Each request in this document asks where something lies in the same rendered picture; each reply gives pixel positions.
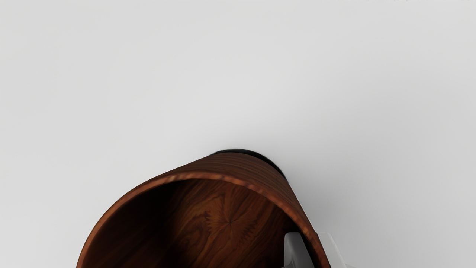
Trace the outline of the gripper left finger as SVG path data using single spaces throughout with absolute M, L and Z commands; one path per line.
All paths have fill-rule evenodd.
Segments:
M 290 232 L 284 236 L 283 268 L 314 268 L 301 234 Z

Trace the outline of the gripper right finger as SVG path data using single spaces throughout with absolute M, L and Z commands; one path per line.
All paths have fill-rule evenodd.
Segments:
M 330 233 L 317 232 L 317 236 L 320 239 L 320 243 L 326 253 L 326 257 L 330 263 L 331 268 L 356 268 L 345 263 Z

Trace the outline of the brown wooden mug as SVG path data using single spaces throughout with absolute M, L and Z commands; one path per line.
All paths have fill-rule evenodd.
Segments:
M 287 178 L 266 157 L 218 151 L 117 200 L 89 234 L 77 268 L 280 268 L 301 235 L 311 268 L 331 268 Z

